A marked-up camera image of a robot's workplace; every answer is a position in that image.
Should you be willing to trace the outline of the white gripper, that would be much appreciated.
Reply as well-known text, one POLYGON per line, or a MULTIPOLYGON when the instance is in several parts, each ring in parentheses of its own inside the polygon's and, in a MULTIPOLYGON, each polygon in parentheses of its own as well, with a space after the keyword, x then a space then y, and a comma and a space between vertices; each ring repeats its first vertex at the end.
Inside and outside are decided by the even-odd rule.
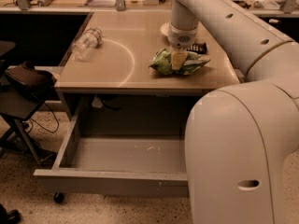
MULTIPOLYGON (((198 25, 178 26, 169 23, 168 41, 172 49, 187 49, 196 38, 198 25)), ((179 70, 187 59, 186 51, 173 51, 171 53, 172 69, 179 70)))

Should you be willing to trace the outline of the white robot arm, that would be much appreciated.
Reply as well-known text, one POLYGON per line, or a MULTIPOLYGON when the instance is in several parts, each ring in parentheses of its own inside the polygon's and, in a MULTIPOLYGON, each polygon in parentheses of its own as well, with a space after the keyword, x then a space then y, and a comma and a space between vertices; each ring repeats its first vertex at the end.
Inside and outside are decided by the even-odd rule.
POLYGON ((298 45, 230 0, 173 0, 173 47, 199 24, 245 80, 208 93, 188 117, 193 224, 285 224, 283 163, 299 140, 298 45))

